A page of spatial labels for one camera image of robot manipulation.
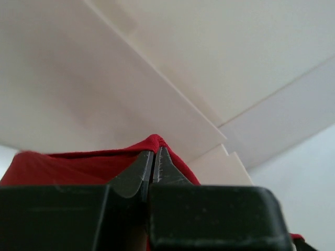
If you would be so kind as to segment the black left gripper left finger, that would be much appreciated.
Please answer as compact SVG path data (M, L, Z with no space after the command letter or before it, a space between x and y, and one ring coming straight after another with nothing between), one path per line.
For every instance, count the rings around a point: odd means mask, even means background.
M1 250L145 250L154 154L104 185L4 186Z

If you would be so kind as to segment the red t-shirt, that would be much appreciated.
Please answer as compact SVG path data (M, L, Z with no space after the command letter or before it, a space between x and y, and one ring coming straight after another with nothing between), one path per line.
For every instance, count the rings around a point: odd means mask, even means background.
M158 135L151 135L133 146L93 152L42 154L23 151L15 155L8 170L1 179L4 186L46 186L46 185L104 185L128 168L143 151L154 154L149 187L153 181L153 169L161 147L168 150L173 164L193 184L201 186L191 169L176 155ZM146 198L146 224L148 241L149 207ZM291 234L292 242L302 236Z

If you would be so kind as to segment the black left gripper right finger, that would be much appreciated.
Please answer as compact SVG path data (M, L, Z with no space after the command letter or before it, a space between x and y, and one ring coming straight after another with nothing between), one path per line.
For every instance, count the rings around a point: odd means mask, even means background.
M255 186L193 185L161 147L148 192L151 250L292 250L281 206Z

